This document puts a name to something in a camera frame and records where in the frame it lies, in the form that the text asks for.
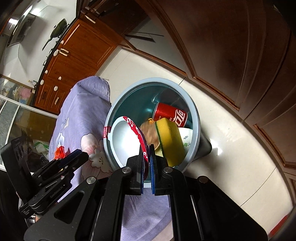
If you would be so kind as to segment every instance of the frying pan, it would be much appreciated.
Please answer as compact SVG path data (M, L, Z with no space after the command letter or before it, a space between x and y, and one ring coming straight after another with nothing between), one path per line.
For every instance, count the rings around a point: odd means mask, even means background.
M43 46L42 51L44 50L45 46L48 44L49 41L51 41L53 38L57 38L60 36L65 28L67 27L67 21L66 19L61 20L58 25L54 27L54 30L52 31L49 40L47 40L46 44Z

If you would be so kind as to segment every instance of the range hood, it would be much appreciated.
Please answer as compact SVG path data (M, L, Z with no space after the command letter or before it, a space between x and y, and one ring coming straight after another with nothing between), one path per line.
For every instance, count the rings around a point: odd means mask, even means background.
M35 18L36 16L30 13L21 16L10 34L9 40L7 42L7 47L22 42L29 29L31 28L31 25L34 22Z

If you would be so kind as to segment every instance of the wooden panel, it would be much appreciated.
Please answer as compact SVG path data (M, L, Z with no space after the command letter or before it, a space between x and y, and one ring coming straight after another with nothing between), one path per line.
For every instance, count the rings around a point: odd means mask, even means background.
M262 132L286 168L296 169L296 38L261 102L246 119Z
M194 77L206 81L235 102L247 58L248 11L245 1L157 2L187 50L191 61L186 62L192 62L193 66L189 68L195 70Z
M266 22L257 8L249 9L250 36L246 72L236 106L239 116L245 119L263 98L273 83L286 55L290 29L280 13L272 5L265 5Z
M47 77L70 87L97 72L96 69L70 54L64 56L58 53L56 57L52 57L52 60L53 64L48 69Z
M44 80L44 84L39 86L37 97L34 103L35 107L46 110L52 91L52 84Z
M136 1L167 29L187 65L188 77L245 119L274 81L289 41L290 30L273 4Z
M109 13L100 17L100 20L119 35L132 31L147 17L145 11L134 0L106 1L97 10L98 13L103 11L109 11Z
M57 91L53 91L49 103L47 106L47 110L56 114L59 114L61 107L69 93L69 88L61 83L56 83L58 87Z
M73 31L69 31L63 38L62 48L68 51L68 53L64 53L98 70L115 49L115 44L100 32L93 31L88 24L80 19L73 27Z
M88 25L88 27L92 28L95 32L100 32L104 34L108 39L110 39L115 44L123 45L125 47L130 48L131 44L126 39L124 39L121 35L116 33L112 28L110 28L107 24L102 22L99 18L90 16L90 15L89 15L89 18L94 19L95 23L93 23L88 18L86 18L84 14L80 16L80 19L84 21Z
M284 173L287 179L287 187L289 192L291 193L293 205L296 202L296 176L291 175L289 173Z

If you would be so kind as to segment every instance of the blue gripper pad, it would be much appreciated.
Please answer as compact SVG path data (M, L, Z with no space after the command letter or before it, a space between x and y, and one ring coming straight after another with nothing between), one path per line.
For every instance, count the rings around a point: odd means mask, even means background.
M154 175L154 166L153 166L153 155L150 155L149 166L150 166L150 176L151 176L151 190L152 194L155 194L155 175Z
M145 159L142 158L142 170L141 170L141 194L144 193L144 165Z

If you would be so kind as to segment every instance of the orange object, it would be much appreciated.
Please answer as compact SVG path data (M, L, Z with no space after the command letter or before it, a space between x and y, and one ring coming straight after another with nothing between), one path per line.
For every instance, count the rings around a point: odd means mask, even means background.
M149 121L149 124L152 124L154 122L152 118L149 118L148 121Z
M54 159L58 160L60 158L65 158L65 157L66 157L65 148L63 146L58 147L54 152Z

